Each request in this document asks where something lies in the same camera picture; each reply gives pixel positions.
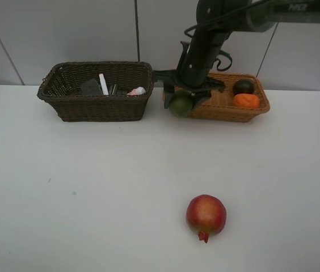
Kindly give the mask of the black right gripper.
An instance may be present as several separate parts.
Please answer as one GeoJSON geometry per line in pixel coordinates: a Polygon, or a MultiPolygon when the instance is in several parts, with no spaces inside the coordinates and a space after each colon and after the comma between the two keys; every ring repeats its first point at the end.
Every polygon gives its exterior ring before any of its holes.
{"type": "Polygon", "coordinates": [[[154,72],[154,80],[163,83],[165,109],[169,108],[175,87],[194,92],[191,95],[192,110],[212,97],[211,90],[224,91],[224,82],[208,76],[218,59],[224,41],[224,32],[197,28],[191,42],[183,44],[182,55],[176,69],[154,72]]]}

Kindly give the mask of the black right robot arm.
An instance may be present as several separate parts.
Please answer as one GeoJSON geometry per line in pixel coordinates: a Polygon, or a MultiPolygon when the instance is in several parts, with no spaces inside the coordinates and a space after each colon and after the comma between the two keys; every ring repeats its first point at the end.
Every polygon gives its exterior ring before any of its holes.
{"type": "Polygon", "coordinates": [[[186,116],[211,92],[223,92],[225,83],[209,72],[220,68],[219,56],[232,57],[221,48],[233,32],[265,32],[275,23],[320,23],[320,1],[199,1],[196,24],[184,34],[182,54],[174,70],[157,70],[154,80],[163,83],[164,108],[186,116]]]}

